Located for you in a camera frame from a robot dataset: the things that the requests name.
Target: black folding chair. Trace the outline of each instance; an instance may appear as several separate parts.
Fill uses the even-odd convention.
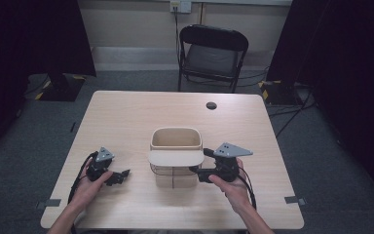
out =
[[[195,76],[229,82],[234,93],[248,48],[245,36],[236,30],[194,24],[181,29],[179,37],[178,91],[184,75],[187,80]]]

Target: black tape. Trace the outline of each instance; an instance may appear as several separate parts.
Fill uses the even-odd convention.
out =
[[[36,210],[45,210],[46,207],[59,207],[60,199],[48,199],[45,202],[38,202]]]
[[[297,204],[299,204],[299,206],[304,206],[304,205],[307,204],[307,202],[304,198],[298,199],[296,196],[285,197],[284,201],[286,201],[286,204],[297,203]]]

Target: chair seat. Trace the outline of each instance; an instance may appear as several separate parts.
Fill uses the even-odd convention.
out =
[[[238,52],[192,45],[185,60],[187,71],[234,78]]]

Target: wall outlet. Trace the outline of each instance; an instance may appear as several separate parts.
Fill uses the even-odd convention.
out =
[[[182,1],[180,3],[181,13],[191,13],[191,2],[190,1]]]
[[[181,13],[180,1],[169,1],[169,11],[175,12],[174,9],[176,9],[178,13]]]
[[[191,1],[170,1],[169,11],[174,12],[174,9],[178,13],[191,13]]]

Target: beige plastic basket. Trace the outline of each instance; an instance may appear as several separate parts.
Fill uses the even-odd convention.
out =
[[[154,132],[148,160],[161,187],[191,187],[197,177],[189,167],[200,167],[205,156],[199,131],[170,127]]]

